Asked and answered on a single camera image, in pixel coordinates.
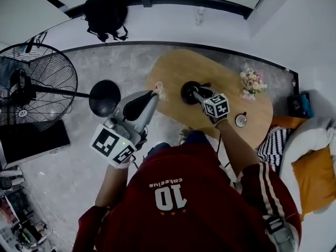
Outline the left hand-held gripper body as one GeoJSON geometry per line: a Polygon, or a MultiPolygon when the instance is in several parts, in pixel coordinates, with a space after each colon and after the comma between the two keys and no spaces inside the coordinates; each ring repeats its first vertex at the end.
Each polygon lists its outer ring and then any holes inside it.
{"type": "Polygon", "coordinates": [[[128,159],[147,141],[149,125],[158,101],[152,90],[123,98],[103,124],[99,124],[90,147],[111,165],[128,165],[128,159]]]}

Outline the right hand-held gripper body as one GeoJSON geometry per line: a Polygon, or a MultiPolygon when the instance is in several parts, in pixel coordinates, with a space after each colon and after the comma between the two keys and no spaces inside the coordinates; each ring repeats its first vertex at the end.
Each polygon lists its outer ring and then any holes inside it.
{"type": "Polygon", "coordinates": [[[228,99],[223,93],[207,98],[203,101],[202,107],[213,125],[218,125],[221,121],[227,119],[229,114],[228,99]]]}

